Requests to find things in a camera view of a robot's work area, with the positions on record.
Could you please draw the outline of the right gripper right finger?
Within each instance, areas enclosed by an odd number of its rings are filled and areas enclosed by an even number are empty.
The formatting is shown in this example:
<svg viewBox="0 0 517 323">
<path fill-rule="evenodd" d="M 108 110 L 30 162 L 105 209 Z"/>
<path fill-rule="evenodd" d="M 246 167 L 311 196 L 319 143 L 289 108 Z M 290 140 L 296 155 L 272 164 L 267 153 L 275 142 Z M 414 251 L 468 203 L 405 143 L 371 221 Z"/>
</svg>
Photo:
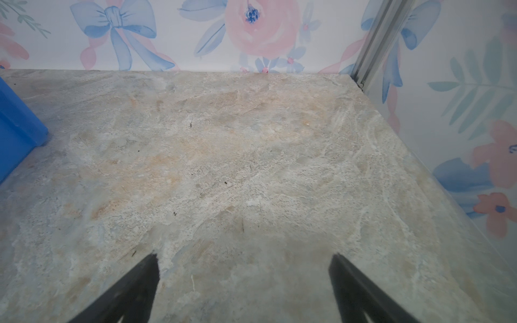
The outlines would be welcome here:
<svg viewBox="0 0 517 323">
<path fill-rule="evenodd" d="M 339 253 L 331 259 L 329 277 L 342 322 L 418 323 L 415 317 Z"/>
</svg>

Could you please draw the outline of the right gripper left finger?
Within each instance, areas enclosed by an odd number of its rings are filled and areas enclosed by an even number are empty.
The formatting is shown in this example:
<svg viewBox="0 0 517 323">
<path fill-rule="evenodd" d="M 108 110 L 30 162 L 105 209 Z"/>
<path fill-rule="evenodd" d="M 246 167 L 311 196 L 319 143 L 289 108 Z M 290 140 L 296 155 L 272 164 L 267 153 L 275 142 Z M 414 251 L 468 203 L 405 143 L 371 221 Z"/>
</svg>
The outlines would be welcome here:
<svg viewBox="0 0 517 323">
<path fill-rule="evenodd" d="M 149 254 L 71 321 L 148 322 L 159 281 L 158 257 Z"/>
</svg>

